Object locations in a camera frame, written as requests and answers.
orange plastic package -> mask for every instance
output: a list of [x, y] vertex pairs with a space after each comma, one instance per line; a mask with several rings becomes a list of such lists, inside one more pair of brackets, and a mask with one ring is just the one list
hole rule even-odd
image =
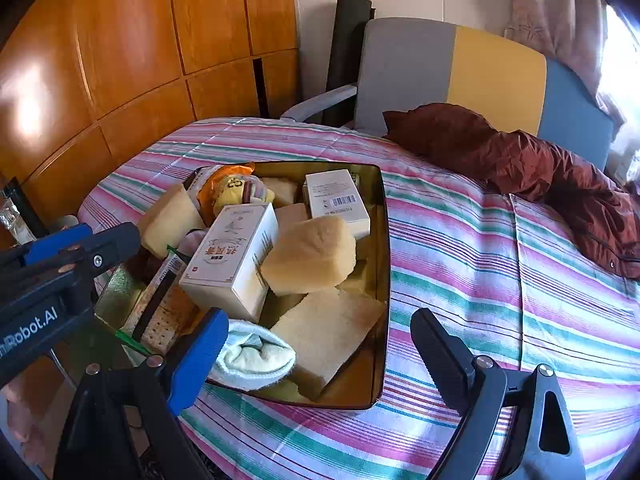
[[255, 164], [249, 162], [247, 164], [231, 164], [229, 166], [222, 166], [222, 168], [219, 168], [211, 174], [204, 186], [202, 186], [202, 189], [198, 192], [200, 215], [207, 227], [210, 227], [215, 220], [215, 216], [213, 215], [213, 205], [218, 198], [216, 193], [220, 180], [232, 174], [251, 175], [254, 170]]

white box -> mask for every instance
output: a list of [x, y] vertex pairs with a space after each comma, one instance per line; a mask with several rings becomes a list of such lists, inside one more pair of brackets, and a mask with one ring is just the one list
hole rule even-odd
[[271, 204], [226, 206], [193, 255], [180, 286], [203, 310], [257, 322], [269, 286], [260, 265], [273, 247], [278, 221]]
[[340, 215], [356, 240], [369, 235], [369, 214], [348, 170], [308, 174], [306, 186], [312, 218]]

striped fabric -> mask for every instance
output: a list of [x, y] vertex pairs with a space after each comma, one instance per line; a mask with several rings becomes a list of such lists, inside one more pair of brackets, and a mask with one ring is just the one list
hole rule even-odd
[[[101, 230], [137, 221], [195, 168], [248, 160], [338, 160], [383, 171], [391, 238], [391, 326], [385, 387], [365, 412], [281, 406], [205, 386], [181, 420], [236, 479], [422, 479], [459, 418], [444, 406], [409, 334], [428, 306], [476, 354], [558, 372], [588, 479], [604, 479], [640, 425], [638, 284], [585, 259], [544, 205], [488, 192], [383, 139], [258, 119], [190, 124], [156, 142], [85, 199]], [[505, 409], [478, 478], [490, 478]]]

chair armrest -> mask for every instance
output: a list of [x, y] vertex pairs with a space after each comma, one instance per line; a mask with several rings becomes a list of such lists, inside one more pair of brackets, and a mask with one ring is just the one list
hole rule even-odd
[[301, 123], [312, 115], [323, 110], [327, 110], [327, 108], [331, 108], [333, 105], [336, 105], [349, 97], [353, 97], [357, 92], [358, 87], [356, 85], [344, 85], [340, 88], [329, 90], [324, 94], [317, 95], [292, 106], [289, 110], [284, 112], [280, 118], [283, 120], [288, 119]]

brown tray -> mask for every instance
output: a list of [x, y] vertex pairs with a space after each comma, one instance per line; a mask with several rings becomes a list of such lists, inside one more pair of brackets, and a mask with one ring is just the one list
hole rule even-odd
[[[380, 168], [371, 164], [311, 160], [256, 162], [254, 175], [258, 177], [288, 178], [298, 182], [302, 188], [307, 174], [332, 170], [349, 170], [349, 172], [356, 173], [360, 177], [359, 191], [369, 212], [371, 234], [358, 241], [356, 256], [359, 265], [362, 266], [362, 262], [366, 261], [365, 292], [385, 303], [385, 314], [370, 330], [369, 335], [367, 335], [354, 355], [329, 382], [316, 399], [316, 402], [282, 400], [263, 390], [241, 393], [258, 399], [307, 408], [366, 410], [373, 406], [382, 394], [390, 313], [388, 217]], [[193, 175], [185, 181], [185, 187], [192, 180]], [[302, 193], [300, 193], [298, 201], [302, 202], [302, 200]], [[150, 267], [153, 268], [153, 265], [149, 266], [149, 257], [150, 254], [142, 249], [138, 256], [116, 269], [96, 305], [96, 316], [104, 323], [113, 328], [119, 328], [127, 319], [137, 296], [144, 287], [144, 283], [148, 283], [153, 275], [153, 272], [149, 271]], [[259, 323], [267, 328], [273, 326], [279, 317], [278, 313], [284, 308], [283, 302], [286, 301], [286, 297], [277, 298], [269, 291]], [[215, 381], [207, 380], [207, 382], [229, 390], [234, 389], [218, 384]]]

